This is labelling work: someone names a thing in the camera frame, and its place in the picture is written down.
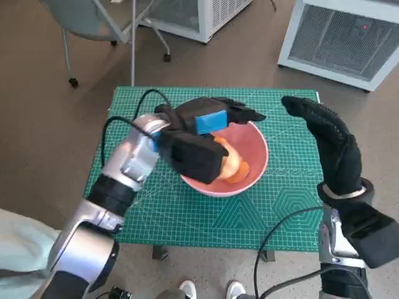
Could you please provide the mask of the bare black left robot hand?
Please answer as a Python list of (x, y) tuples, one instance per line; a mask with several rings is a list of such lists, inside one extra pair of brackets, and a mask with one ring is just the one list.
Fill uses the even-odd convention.
[(196, 135), (227, 128), (231, 123), (245, 125), (263, 121), (266, 116), (246, 104), (226, 97), (199, 97), (172, 109), (183, 128)]

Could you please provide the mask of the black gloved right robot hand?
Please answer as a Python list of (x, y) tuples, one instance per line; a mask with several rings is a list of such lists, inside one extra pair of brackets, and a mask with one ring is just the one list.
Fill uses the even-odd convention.
[(342, 196), (362, 188), (362, 160), (353, 134), (336, 112), (307, 98), (284, 96), (288, 114), (303, 118), (319, 150), (324, 184)]

